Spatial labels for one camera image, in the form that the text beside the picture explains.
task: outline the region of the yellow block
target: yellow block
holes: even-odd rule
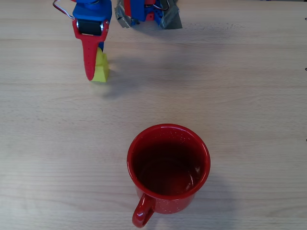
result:
[[[106,54],[98,47],[96,55],[95,74],[92,81],[106,82],[109,76],[109,65]]]

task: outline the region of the mug rim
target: mug rim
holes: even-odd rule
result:
[[[153,191],[151,191],[150,189],[146,188],[137,178],[136,174],[134,173],[134,170],[132,168],[132,154],[133,154],[133,150],[136,146],[136,144],[138,143],[138,141],[146,134],[150,133],[151,131],[155,130],[155,129],[161,129],[161,128],[178,128],[181,130],[184,130],[186,132],[188,132],[190,135],[193,136],[193,138],[196,140],[196,142],[200,145],[203,153],[204,153],[204,168],[205,170],[203,171],[202,175],[201,175],[201,179],[197,182],[197,184],[190,190],[188,190],[187,192],[183,193],[183,194],[179,194],[179,195],[161,195],[158,193],[155,193]],[[184,199],[186,197],[192,196],[193,194],[195,194],[206,182],[208,176],[209,176],[209,172],[210,172],[210,166],[211,166],[211,160],[210,160],[210,155],[209,155],[209,151],[205,145],[205,143],[203,142],[203,140],[196,134],[194,133],[192,130],[184,127],[184,126],[180,126],[180,125],[175,125],[175,124],[159,124],[159,125],[155,125],[155,126],[151,126],[147,129],[145,129],[144,131],[142,131],[141,133],[139,133],[139,135],[136,136],[136,138],[132,141],[129,150],[128,150],[128,155],[127,155],[127,167],[128,167],[128,172],[130,174],[130,177],[132,179],[132,181],[134,182],[134,184],[140,189],[142,190],[145,194],[153,197],[153,198],[157,198],[157,199],[162,199],[162,200],[178,200],[178,199]]]

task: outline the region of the wooden table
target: wooden table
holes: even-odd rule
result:
[[[212,170],[145,229],[306,229],[307,4],[187,2],[181,30],[113,17],[99,84],[51,0],[1,1],[1,230],[135,229],[126,154],[159,123],[198,133]]]

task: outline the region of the red mug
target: red mug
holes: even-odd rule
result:
[[[190,204],[208,178],[210,155],[193,131],[162,124],[133,140],[127,166],[140,198],[132,222],[141,228],[154,212],[172,214]]]

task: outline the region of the mug handle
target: mug handle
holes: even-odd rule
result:
[[[133,224],[142,228],[154,213],[155,199],[143,194],[132,216]]]

